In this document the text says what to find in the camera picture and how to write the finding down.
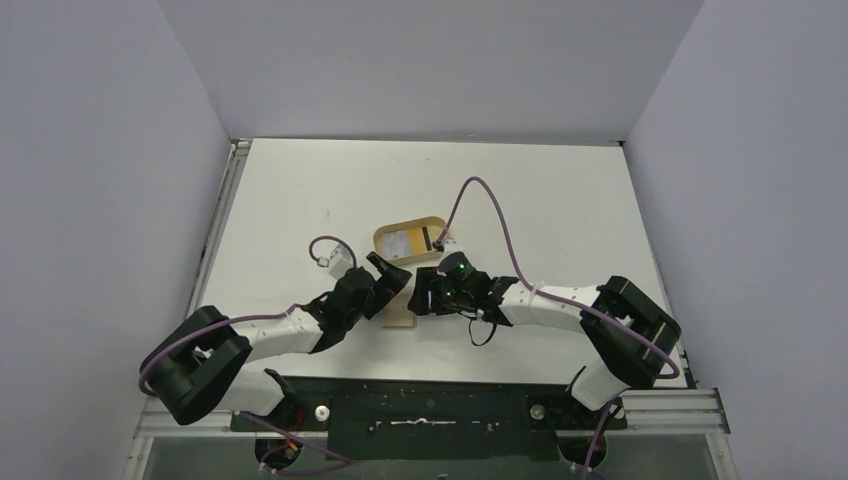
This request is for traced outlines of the beige leather card holder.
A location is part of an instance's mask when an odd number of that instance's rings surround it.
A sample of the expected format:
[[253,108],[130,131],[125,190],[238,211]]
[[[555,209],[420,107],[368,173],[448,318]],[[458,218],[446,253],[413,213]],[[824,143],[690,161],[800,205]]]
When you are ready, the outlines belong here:
[[408,309],[413,289],[404,288],[382,310],[381,325],[389,330],[414,330],[417,326],[416,315]]

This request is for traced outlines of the light blue ID card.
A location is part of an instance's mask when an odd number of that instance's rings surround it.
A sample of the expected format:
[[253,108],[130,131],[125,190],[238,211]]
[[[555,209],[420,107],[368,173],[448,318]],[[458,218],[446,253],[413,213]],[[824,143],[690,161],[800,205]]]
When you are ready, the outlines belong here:
[[409,238],[405,230],[385,233],[381,236],[381,242],[387,259],[401,259],[411,255]]

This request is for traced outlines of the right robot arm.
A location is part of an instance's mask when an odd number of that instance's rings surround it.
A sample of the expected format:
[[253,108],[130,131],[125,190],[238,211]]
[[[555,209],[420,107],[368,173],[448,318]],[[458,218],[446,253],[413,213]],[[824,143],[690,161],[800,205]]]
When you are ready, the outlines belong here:
[[682,329],[629,279],[588,287],[529,284],[476,269],[461,251],[419,267],[407,305],[416,316],[463,314],[493,325],[533,325],[585,335],[597,360],[576,376],[570,395],[598,411],[626,390],[646,390],[679,369],[671,358]]

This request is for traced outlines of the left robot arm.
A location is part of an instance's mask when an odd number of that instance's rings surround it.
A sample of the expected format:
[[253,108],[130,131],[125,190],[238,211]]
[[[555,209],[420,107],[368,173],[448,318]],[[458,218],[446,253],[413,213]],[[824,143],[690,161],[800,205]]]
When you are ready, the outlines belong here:
[[180,425],[215,410],[271,414],[284,401],[281,378],[257,368],[265,358],[315,354],[345,339],[361,319],[372,319],[413,275],[377,253],[348,269],[332,290],[274,314],[230,318],[213,305],[195,310],[141,363],[140,390],[158,398]]

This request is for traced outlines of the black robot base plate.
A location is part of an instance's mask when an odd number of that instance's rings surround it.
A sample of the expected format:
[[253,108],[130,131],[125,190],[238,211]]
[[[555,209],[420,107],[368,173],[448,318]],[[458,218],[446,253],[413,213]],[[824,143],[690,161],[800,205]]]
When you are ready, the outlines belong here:
[[[259,380],[249,391],[267,398],[268,407],[226,399],[238,391],[232,375],[193,381],[178,374],[151,388],[180,425],[233,411],[232,430],[263,433],[256,459],[283,475],[294,474],[309,433],[325,435],[321,450],[335,468],[343,461],[497,456],[596,466],[606,455],[602,435],[627,425],[622,401],[590,411],[564,385],[283,377],[271,369]],[[290,435],[267,436],[276,430]]]

